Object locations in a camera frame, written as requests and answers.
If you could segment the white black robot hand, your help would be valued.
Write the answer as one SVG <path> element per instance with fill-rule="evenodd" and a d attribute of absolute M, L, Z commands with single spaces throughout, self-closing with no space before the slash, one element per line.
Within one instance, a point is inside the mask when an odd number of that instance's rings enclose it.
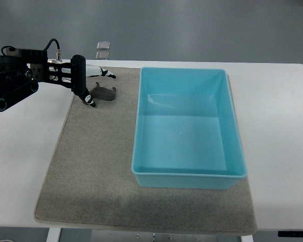
<path fill-rule="evenodd" d="M 86 65 L 86 70 L 88 71 L 88 74 L 86 74 L 86 77 L 109 77 L 112 79 L 115 79 L 116 76 L 111 73 L 109 70 L 101 68 L 99 66 L 93 66 L 93 65 Z M 78 90 L 79 93 L 77 94 L 79 98 L 82 100 L 82 102 L 86 105 L 89 105 L 91 107 L 96 107 L 96 104 L 94 102 L 94 99 L 92 98 L 90 91 L 86 87 L 86 77 L 83 76 L 84 71 L 81 72 L 81 76 L 78 82 Z"/>

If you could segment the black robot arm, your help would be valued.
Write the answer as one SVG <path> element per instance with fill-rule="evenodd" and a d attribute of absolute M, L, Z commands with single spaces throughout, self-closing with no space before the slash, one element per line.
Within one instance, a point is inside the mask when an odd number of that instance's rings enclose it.
<path fill-rule="evenodd" d="M 71 89 L 84 103 L 95 103 L 86 87 L 86 60 L 74 55 L 69 62 L 50 62 L 47 48 L 20 49 L 3 46 L 0 55 L 0 112 L 7 110 L 38 91 L 39 83 L 61 85 Z"/>

